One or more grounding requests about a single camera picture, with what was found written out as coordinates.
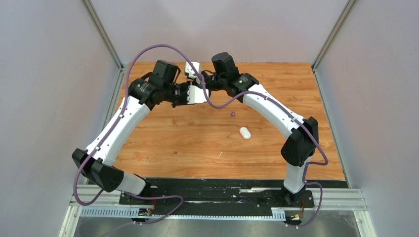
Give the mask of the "white earbud charging case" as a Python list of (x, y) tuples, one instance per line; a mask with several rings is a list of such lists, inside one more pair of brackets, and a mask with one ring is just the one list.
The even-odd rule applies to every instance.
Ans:
[(245, 140), (251, 139), (251, 133), (246, 127), (241, 127), (239, 133)]

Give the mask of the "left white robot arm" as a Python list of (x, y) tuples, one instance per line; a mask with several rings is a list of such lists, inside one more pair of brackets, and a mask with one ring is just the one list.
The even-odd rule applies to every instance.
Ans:
[(151, 199), (150, 185), (144, 178), (124, 172), (114, 163), (133, 130), (156, 105), (163, 101), (186, 101), (188, 86), (175, 82), (179, 74), (180, 68), (176, 64), (158, 60), (153, 71), (130, 83), (127, 98), (122, 100), (117, 113), (96, 140), (85, 149), (75, 149), (72, 154), (76, 166), (84, 166), (84, 177), (106, 192), (131, 193), (139, 204)]

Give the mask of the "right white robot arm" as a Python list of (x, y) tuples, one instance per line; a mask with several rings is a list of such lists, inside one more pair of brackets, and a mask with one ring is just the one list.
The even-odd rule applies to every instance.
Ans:
[(218, 53), (211, 62), (215, 72), (212, 76), (204, 75), (206, 88), (224, 90), (228, 96), (259, 112), (284, 136), (286, 141), (280, 153), (287, 168), (282, 199), (286, 205), (295, 206), (301, 201), (301, 191), (305, 188), (305, 166), (318, 145), (317, 120), (296, 114), (272, 97), (251, 74), (240, 73), (229, 53)]

